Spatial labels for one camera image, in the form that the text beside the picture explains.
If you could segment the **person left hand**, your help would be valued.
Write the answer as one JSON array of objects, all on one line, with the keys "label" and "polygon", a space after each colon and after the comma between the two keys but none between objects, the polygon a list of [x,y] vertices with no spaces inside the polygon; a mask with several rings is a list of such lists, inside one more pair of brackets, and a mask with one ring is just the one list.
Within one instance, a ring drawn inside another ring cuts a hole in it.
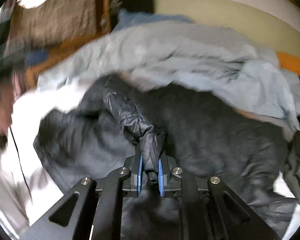
[{"label": "person left hand", "polygon": [[13,102],[12,81],[0,81],[0,135],[7,135],[12,123]]}]

